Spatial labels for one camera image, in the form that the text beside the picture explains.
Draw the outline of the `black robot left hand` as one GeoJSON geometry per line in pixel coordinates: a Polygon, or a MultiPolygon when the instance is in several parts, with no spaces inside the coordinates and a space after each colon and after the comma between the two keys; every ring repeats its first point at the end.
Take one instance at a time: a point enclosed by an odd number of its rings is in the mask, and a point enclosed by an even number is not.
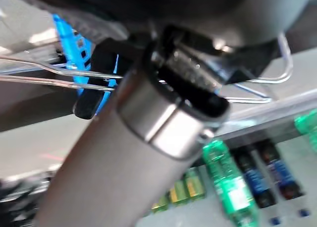
{"type": "Polygon", "coordinates": [[[67,156],[39,227],[131,227],[229,115],[220,85],[258,78],[308,0],[30,0],[134,60],[67,156]]]}

